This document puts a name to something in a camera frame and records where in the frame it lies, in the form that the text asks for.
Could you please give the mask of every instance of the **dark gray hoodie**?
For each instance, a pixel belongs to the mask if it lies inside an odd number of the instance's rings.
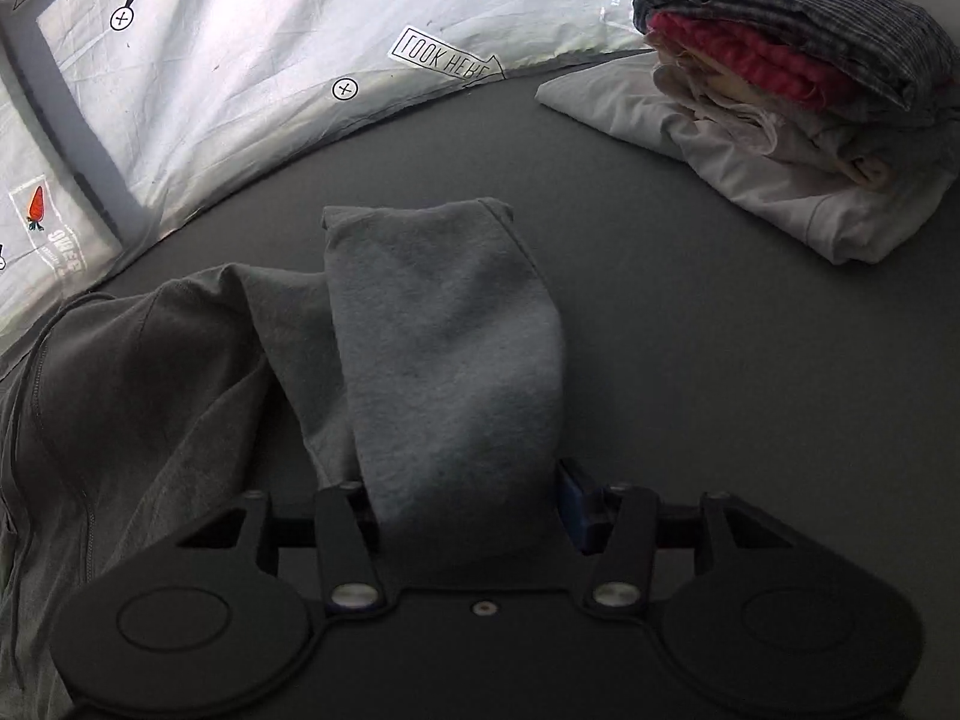
[[[385,552],[439,569],[550,526],[563,335],[509,207],[328,208],[323,226],[325,274],[227,265],[88,295],[21,367],[0,404],[0,717],[68,711],[56,610],[238,493],[273,381],[318,487],[362,477]]]

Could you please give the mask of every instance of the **wrinkled fabric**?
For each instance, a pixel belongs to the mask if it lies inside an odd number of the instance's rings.
[[[752,154],[842,172],[835,159],[778,113],[725,98],[674,65],[654,68],[651,78],[656,89],[692,111],[695,119],[720,124],[738,146]]]
[[[661,11],[650,19],[650,26],[684,47],[704,52],[760,89],[804,108],[823,110],[851,100],[859,90],[832,65],[771,43],[742,23],[689,19]]]
[[[813,113],[771,97],[765,105],[794,122],[819,149],[848,164],[872,160],[891,175],[933,164],[960,169],[960,84],[942,86],[932,105],[917,116],[901,114],[888,121],[881,115],[875,122],[852,122],[832,110]]]
[[[654,52],[547,81],[536,99],[627,143],[688,163],[723,197],[833,264],[877,263],[925,223],[956,180],[939,165],[868,191],[846,176],[743,148],[722,124],[698,119],[656,88]],[[637,202],[642,201],[642,194]]]
[[[69,710],[56,611],[238,493],[273,382],[317,472],[304,497],[362,479],[384,544],[424,570],[553,523],[563,338],[509,207],[331,208],[325,225],[325,274],[227,265],[88,296],[18,373],[0,402],[0,717]]]
[[[904,110],[960,67],[960,50],[925,9],[902,0],[634,0],[646,33],[661,10],[760,29],[829,62]]]
[[[682,69],[694,84],[709,90],[707,94],[721,108],[733,101],[745,103],[749,106],[746,110],[763,111],[762,116],[774,115],[781,130],[785,119],[822,151],[832,165],[829,170],[842,172],[871,191],[885,191],[897,175],[919,167],[939,164],[947,170],[957,170],[960,166],[960,85],[942,86],[935,95],[935,104],[926,105],[915,116],[889,110],[884,114],[882,107],[877,106],[872,109],[877,111],[878,121],[856,122],[834,113],[846,110],[843,106],[814,112],[771,95],[712,57],[685,49],[659,33],[653,34],[651,44],[658,49],[664,65]]]

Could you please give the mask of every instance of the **metal screw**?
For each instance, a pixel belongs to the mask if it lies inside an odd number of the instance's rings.
[[[627,581],[605,581],[593,589],[593,600],[604,607],[630,607],[640,600],[640,588]]]
[[[493,601],[477,601],[471,608],[478,617],[490,617],[500,610]]]
[[[330,601],[340,608],[363,610],[371,608],[380,599],[380,592],[371,584],[363,581],[348,581],[338,584],[330,593]]]

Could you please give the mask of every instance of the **white printed backdrop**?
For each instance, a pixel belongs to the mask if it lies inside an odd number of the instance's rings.
[[[56,167],[21,159],[45,138],[8,111],[0,354],[42,307],[306,146],[469,84],[638,49],[630,15],[631,0],[0,0],[10,58],[69,166],[49,143],[35,151]],[[27,220],[35,185],[49,188],[45,242]]]

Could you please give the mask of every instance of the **circular pad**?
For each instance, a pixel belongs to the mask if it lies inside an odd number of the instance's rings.
[[[218,595],[195,587],[162,587],[129,601],[117,627],[133,646],[154,652],[183,652],[212,642],[230,621]]]
[[[664,610],[674,661],[735,709],[870,709],[920,661],[913,608],[855,566],[802,549],[744,550],[690,581]]]

